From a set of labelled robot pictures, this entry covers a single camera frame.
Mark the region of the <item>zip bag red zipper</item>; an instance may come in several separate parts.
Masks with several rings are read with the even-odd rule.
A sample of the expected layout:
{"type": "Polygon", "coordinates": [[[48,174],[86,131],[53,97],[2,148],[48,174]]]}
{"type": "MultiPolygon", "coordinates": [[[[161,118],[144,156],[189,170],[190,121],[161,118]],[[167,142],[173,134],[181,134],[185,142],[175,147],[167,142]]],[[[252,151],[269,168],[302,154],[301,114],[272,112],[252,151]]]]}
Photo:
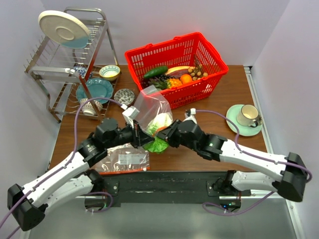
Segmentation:
{"type": "Polygon", "coordinates": [[[152,137],[173,122],[170,104],[155,86],[140,91],[133,106],[138,110],[134,120],[152,137]]]}

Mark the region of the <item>toy longan bunch brown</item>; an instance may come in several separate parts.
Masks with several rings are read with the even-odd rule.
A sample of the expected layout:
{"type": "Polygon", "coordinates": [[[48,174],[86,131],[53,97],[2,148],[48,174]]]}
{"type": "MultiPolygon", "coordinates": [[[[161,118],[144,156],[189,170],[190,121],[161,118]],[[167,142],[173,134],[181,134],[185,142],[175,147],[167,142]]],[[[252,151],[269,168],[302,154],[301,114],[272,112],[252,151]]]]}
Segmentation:
{"type": "Polygon", "coordinates": [[[208,73],[202,71],[202,67],[189,67],[188,73],[192,77],[193,81],[200,80],[201,78],[207,77],[208,73]]]}

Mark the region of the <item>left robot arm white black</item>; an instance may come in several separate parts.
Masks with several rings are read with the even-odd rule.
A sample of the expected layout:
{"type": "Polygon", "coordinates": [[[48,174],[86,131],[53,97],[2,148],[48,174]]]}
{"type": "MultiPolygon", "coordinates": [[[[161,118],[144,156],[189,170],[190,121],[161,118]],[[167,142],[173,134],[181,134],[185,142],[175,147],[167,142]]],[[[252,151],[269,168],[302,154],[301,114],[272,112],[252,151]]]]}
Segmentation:
{"type": "Polygon", "coordinates": [[[76,143],[70,155],[61,163],[32,182],[19,186],[12,185],[7,191],[7,207],[19,228],[28,231],[37,226],[45,217],[49,205],[45,200],[73,177],[83,173],[105,158],[108,149],[129,143],[138,148],[154,141],[141,129],[136,120],[118,127],[118,122],[105,119],[81,143],[76,143]]]}

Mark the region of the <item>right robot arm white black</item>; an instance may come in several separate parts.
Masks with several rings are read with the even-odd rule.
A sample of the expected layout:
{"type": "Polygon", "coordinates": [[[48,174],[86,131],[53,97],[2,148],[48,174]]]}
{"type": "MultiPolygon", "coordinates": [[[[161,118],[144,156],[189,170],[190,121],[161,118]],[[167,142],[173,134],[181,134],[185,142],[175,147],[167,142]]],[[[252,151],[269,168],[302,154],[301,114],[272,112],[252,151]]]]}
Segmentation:
{"type": "Polygon", "coordinates": [[[265,153],[243,147],[225,137],[205,133],[192,120],[176,120],[156,132],[156,136],[171,147],[185,146],[206,160],[227,162],[252,169],[252,172],[228,172],[222,190],[232,196],[238,191],[264,190],[301,202],[311,177],[301,157],[290,152],[287,156],[265,153]]]}

